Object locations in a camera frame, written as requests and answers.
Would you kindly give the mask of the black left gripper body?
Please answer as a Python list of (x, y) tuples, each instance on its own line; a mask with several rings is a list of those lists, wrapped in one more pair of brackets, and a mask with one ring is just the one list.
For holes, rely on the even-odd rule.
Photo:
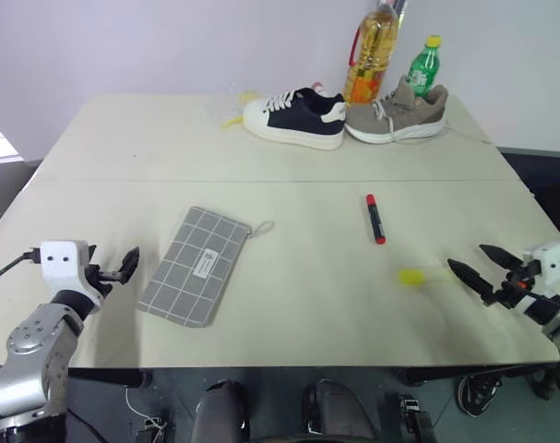
[(102, 298), (112, 291), (114, 283), (125, 284), (125, 275), (121, 271), (103, 271), (99, 265), (90, 264), (85, 268), (85, 278)]

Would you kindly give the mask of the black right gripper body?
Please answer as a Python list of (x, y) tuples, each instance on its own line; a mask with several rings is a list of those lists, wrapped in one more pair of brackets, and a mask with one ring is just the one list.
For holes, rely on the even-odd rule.
[(535, 278), (540, 272), (539, 261), (532, 261), (528, 265), (510, 270), (506, 274), (506, 279), (501, 283), (501, 288), (484, 297), (484, 304), (501, 304), (506, 308), (517, 308), (520, 303), (524, 303), (528, 307), (536, 301), (529, 295), (529, 292), (535, 285)]

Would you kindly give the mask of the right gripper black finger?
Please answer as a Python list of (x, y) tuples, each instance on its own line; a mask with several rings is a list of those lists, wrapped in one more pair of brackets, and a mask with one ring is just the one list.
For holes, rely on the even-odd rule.
[(476, 292), (484, 303), (491, 303), (494, 296), (493, 285), (483, 279), (478, 271), (469, 265), (449, 258), (447, 264), (456, 277)]
[(479, 245), (483, 253), (495, 264), (503, 269), (517, 269), (522, 266), (522, 260), (496, 245)]

